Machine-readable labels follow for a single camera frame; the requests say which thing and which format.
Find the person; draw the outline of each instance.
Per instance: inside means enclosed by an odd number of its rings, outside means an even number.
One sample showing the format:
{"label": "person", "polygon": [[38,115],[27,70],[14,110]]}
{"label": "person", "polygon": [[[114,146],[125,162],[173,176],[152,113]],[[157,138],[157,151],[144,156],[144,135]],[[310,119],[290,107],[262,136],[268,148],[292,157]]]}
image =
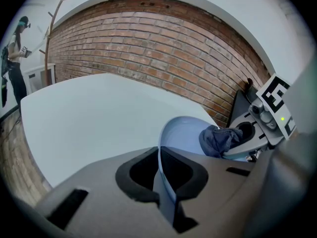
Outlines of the person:
{"label": "person", "polygon": [[21,50],[21,33],[27,27],[29,19],[24,16],[20,19],[14,34],[8,44],[8,74],[13,87],[13,93],[21,112],[21,100],[27,95],[26,86],[20,69],[21,58],[26,57],[26,49]]}

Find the black pants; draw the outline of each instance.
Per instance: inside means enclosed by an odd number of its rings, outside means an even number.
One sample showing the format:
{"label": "black pants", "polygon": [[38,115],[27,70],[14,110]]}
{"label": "black pants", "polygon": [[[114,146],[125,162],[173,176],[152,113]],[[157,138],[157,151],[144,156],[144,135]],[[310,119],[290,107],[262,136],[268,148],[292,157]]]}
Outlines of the black pants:
{"label": "black pants", "polygon": [[20,70],[19,62],[9,62],[9,79],[13,87],[15,100],[21,112],[21,100],[26,96],[26,86]]}

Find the dark blue cloth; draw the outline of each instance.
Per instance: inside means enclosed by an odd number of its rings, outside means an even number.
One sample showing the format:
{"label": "dark blue cloth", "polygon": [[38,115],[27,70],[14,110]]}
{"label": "dark blue cloth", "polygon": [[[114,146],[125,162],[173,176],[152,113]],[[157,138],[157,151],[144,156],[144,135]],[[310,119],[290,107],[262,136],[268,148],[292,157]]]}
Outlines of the dark blue cloth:
{"label": "dark blue cloth", "polygon": [[219,129],[210,125],[199,135],[200,146],[207,156],[221,158],[223,152],[229,151],[242,139],[243,132],[237,128]]}

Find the brick wall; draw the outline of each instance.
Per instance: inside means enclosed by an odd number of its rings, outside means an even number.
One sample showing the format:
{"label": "brick wall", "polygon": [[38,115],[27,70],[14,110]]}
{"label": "brick wall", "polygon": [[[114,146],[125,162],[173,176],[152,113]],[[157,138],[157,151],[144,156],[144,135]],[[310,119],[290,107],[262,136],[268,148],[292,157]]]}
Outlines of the brick wall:
{"label": "brick wall", "polygon": [[81,11],[54,30],[49,62],[56,82],[120,74],[201,104],[223,127],[247,77],[256,88],[269,79],[230,26],[175,0],[112,0]]}

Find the white table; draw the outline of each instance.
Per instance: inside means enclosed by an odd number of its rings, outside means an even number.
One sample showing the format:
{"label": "white table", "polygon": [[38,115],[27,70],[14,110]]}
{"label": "white table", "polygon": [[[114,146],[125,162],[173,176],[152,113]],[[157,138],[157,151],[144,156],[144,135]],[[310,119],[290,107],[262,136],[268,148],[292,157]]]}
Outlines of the white table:
{"label": "white table", "polygon": [[52,187],[92,162],[157,146],[171,118],[215,124],[197,103],[108,73],[41,89],[21,109],[31,153]]}

